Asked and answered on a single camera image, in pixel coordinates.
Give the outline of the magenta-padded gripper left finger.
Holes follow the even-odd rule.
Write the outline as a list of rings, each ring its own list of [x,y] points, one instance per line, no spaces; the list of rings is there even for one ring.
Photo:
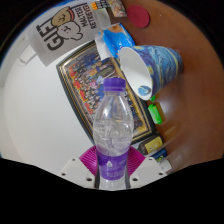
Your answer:
[[[93,146],[78,158],[71,158],[59,176],[84,188],[99,188],[96,147]]]

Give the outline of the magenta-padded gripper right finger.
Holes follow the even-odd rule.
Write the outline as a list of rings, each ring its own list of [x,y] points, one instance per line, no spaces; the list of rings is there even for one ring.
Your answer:
[[[153,157],[145,157],[131,147],[127,158],[127,175],[131,188],[140,188],[166,176]]]

